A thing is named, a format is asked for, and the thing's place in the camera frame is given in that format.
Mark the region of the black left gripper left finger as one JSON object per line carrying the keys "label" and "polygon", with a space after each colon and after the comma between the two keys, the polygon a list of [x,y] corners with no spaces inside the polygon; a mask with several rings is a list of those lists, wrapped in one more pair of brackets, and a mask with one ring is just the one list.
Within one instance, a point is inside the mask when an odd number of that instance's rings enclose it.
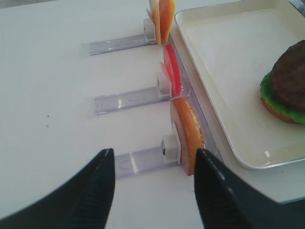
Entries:
{"label": "black left gripper left finger", "polygon": [[2,229],[103,229],[115,190],[113,149],[100,151],[69,181],[0,221]]}

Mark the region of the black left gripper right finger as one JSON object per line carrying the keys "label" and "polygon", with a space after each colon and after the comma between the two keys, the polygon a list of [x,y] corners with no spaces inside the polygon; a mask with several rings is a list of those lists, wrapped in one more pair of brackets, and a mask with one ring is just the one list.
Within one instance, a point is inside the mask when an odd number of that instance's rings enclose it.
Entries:
{"label": "black left gripper right finger", "polygon": [[303,229],[304,209],[277,203],[239,178],[209,150],[198,149],[194,191],[206,229]]}

